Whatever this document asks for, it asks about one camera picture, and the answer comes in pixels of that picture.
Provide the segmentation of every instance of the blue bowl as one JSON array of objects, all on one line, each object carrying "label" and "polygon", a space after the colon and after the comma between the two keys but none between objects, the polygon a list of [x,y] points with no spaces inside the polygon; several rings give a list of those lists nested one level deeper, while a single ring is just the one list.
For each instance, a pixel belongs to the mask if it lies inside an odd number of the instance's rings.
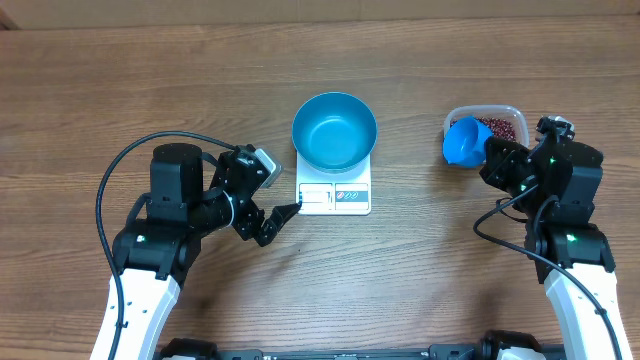
[{"label": "blue bowl", "polygon": [[341,92],[307,101],[293,119],[293,145],[311,166],[328,173],[353,169],[371,153],[378,124],[365,103]]}]

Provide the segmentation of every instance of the wooden table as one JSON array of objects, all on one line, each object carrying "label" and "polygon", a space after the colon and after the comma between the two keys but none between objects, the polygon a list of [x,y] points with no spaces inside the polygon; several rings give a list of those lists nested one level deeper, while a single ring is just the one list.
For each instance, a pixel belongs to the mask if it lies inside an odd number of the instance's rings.
[{"label": "wooden table", "polygon": [[[91,352],[109,278],[95,192],[122,148],[169,129],[264,146],[286,167],[257,195],[270,209],[294,199],[297,108],[330,90],[378,118],[373,212],[296,217],[267,248],[231,230],[206,238],[161,344],[424,347],[491,328],[561,341],[534,264],[471,230],[503,194],[442,160],[451,109],[506,103],[532,143],[540,115],[560,113],[604,152],[592,221],[640,357],[640,17],[619,16],[0,33],[0,358]],[[110,239],[148,191],[160,143],[112,177]],[[487,229],[522,244],[505,218]]]}]

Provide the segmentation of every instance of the blue measuring cup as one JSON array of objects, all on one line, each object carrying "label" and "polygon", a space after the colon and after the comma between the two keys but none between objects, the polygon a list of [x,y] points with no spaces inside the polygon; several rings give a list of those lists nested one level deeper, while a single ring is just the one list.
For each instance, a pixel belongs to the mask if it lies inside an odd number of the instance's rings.
[{"label": "blue measuring cup", "polygon": [[449,164],[476,167],[487,158],[484,143],[493,133],[473,116],[458,120],[447,132],[442,153]]}]

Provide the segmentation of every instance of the white kitchen scale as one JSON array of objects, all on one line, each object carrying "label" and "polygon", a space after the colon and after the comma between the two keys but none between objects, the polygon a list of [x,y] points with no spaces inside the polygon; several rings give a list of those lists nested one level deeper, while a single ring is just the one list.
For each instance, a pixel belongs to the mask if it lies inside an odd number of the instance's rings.
[{"label": "white kitchen scale", "polygon": [[337,174],[315,169],[298,155],[296,189],[302,215],[367,215],[371,212],[371,155]]}]

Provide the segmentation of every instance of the plastic container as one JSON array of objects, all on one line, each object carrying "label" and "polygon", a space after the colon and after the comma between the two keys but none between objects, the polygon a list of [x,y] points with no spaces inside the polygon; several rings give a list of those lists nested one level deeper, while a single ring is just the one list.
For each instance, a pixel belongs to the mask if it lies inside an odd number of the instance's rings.
[{"label": "plastic container", "polygon": [[467,116],[473,117],[493,117],[507,120],[513,125],[516,133],[516,141],[525,147],[529,147],[529,129],[527,121],[522,113],[509,105],[470,105],[453,109],[444,120],[444,135],[451,128],[451,122],[457,121]]}]

